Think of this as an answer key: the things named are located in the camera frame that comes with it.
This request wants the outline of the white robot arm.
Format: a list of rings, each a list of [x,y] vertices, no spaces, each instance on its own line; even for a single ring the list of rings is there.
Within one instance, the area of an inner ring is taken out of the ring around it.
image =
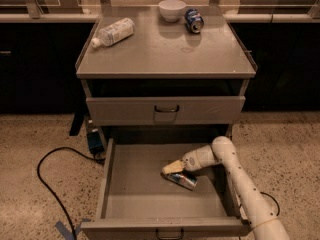
[[[225,136],[216,137],[210,145],[192,150],[162,168],[165,175],[182,171],[194,172],[222,164],[239,196],[256,240],[290,240],[290,237],[239,162],[233,142]]]

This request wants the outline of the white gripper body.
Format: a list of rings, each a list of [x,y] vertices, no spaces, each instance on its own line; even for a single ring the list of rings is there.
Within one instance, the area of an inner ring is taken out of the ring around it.
[[[197,171],[201,169],[201,165],[199,163],[197,153],[195,151],[191,151],[186,153],[181,159],[184,169],[186,171]]]

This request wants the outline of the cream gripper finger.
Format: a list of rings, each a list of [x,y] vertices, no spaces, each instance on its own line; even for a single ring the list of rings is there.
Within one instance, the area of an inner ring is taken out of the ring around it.
[[[163,174],[179,173],[184,170],[184,162],[182,160],[176,160],[162,168]]]

